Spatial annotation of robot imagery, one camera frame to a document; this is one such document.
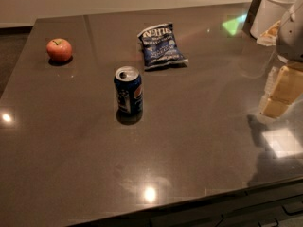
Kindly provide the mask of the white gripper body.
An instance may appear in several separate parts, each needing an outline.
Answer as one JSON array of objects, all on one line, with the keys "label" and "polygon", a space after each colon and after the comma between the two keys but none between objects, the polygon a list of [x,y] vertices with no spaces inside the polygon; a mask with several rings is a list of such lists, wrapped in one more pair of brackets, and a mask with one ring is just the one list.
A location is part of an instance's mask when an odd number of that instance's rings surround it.
[{"label": "white gripper body", "polygon": [[281,17],[276,52],[289,61],[303,61],[303,0],[296,0]]}]

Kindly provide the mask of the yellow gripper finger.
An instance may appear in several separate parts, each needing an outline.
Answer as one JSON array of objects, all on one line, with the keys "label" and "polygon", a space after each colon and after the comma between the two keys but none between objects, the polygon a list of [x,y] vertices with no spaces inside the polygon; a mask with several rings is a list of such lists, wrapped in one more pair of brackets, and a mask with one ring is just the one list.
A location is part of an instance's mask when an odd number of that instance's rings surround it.
[{"label": "yellow gripper finger", "polygon": [[303,63],[289,62],[270,71],[259,111],[270,118],[281,117],[303,94]]}]

